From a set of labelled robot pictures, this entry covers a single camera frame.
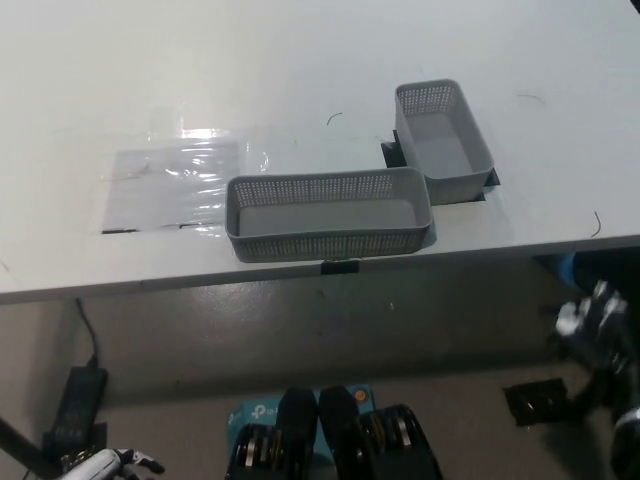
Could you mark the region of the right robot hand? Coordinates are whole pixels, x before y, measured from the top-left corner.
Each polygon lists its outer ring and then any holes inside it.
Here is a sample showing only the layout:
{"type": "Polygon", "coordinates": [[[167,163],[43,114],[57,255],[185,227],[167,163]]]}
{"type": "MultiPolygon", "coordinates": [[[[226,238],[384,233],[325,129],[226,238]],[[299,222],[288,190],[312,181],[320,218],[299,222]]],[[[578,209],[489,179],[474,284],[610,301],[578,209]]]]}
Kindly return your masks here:
{"type": "Polygon", "coordinates": [[[638,359],[634,329],[629,303],[599,280],[589,296],[559,308],[551,340],[588,369],[617,371],[638,359]]]}

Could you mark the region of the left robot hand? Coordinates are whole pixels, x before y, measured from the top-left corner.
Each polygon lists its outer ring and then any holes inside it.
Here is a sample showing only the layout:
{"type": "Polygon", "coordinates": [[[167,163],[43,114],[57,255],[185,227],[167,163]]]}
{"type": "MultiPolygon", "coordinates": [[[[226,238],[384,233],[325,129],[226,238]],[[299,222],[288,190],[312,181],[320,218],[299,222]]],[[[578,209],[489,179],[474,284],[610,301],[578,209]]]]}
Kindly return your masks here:
{"type": "Polygon", "coordinates": [[[152,474],[162,475],[165,468],[153,457],[134,449],[100,450],[64,473],[61,480],[140,479],[133,466],[138,465],[152,474]]]}

